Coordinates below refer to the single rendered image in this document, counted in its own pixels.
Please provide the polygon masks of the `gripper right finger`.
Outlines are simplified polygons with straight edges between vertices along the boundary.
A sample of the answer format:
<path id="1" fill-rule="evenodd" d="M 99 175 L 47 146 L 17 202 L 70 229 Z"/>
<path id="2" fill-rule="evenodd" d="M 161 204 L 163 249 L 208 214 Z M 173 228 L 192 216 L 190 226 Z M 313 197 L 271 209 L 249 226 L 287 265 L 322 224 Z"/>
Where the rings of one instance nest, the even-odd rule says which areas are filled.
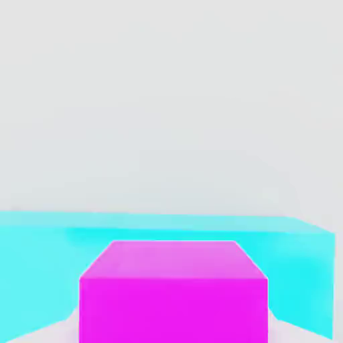
<path id="1" fill-rule="evenodd" d="M 268 343 L 338 343 L 333 339 L 278 320 L 268 310 Z"/>

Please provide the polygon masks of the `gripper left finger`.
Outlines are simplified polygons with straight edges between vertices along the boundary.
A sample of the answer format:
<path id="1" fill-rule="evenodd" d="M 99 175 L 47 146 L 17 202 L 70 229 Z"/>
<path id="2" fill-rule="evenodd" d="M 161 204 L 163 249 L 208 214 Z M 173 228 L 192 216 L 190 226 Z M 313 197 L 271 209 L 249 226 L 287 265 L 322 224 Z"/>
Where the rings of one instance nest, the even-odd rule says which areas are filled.
<path id="1" fill-rule="evenodd" d="M 75 308 L 65 320 L 6 343 L 79 343 L 79 309 Z"/>

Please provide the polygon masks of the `small magenta cube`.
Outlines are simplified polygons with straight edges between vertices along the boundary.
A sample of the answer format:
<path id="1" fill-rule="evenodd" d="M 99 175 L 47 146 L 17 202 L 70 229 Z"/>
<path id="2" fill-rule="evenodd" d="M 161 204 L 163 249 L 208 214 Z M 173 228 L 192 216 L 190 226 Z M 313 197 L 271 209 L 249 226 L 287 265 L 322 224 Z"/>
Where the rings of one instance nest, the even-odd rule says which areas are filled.
<path id="1" fill-rule="evenodd" d="M 79 343 L 268 343 L 268 280 L 233 241 L 115 241 L 80 278 Z"/>

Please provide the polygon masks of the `large cyan box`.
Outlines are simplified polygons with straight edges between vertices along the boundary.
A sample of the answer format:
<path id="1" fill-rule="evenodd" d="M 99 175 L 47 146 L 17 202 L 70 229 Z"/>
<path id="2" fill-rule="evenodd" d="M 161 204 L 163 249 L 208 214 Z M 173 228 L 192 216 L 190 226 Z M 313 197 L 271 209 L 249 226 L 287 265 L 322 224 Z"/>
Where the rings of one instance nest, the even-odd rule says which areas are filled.
<path id="1" fill-rule="evenodd" d="M 67 318 L 82 272 L 114 240 L 235 241 L 279 320 L 333 336 L 335 236 L 284 216 L 0 211 L 0 343 Z"/>

